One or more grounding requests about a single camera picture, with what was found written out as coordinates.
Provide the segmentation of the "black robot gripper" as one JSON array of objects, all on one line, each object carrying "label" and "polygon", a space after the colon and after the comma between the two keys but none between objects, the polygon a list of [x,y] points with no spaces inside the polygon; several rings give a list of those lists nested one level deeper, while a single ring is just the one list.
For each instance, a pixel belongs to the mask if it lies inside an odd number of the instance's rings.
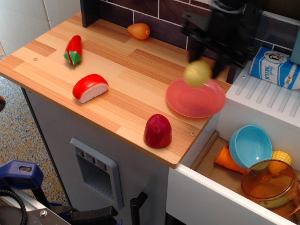
[{"label": "black robot gripper", "polygon": [[244,67],[252,50],[247,39],[245,11],[253,4],[252,0],[213,0],[208,16],[183,14],[182,33],[189,39],[189,63],[199,60],[209,49],[218,55],[212,79],[231,64]]}]

